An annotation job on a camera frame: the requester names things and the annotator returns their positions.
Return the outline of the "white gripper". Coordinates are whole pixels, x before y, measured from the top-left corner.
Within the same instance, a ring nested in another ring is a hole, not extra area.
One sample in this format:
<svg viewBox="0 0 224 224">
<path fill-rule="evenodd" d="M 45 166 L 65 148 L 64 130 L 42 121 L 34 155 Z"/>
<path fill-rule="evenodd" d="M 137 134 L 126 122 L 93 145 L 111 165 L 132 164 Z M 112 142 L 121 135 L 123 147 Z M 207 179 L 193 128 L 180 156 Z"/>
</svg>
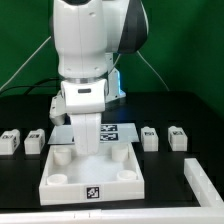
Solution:
<svg viewBox="0 0 224 224">
<path fill-rule="evenodd" d="M 101 115 L 105 111 L 107 80 L 86 84 L 63 81 L 61 90 L 65 100 L 65 112 L 70 117 L 77 154 L 87 156 L 97 153 Z"/>
</svg>

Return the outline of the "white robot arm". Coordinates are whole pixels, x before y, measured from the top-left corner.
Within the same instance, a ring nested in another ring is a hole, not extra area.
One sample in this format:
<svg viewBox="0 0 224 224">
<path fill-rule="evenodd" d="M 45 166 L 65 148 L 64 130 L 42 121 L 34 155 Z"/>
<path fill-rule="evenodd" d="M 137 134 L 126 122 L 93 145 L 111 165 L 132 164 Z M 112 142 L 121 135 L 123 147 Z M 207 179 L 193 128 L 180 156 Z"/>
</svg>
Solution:
<svg viewBox="0 0 224 224">
<path fill-rule="evenodd" d="M 76 153 L 99 149 L 108 94 L 108 53 L 131 54 L 148 36 L 141 0 L 53 0 L 52 30 Z"/>
</svg>

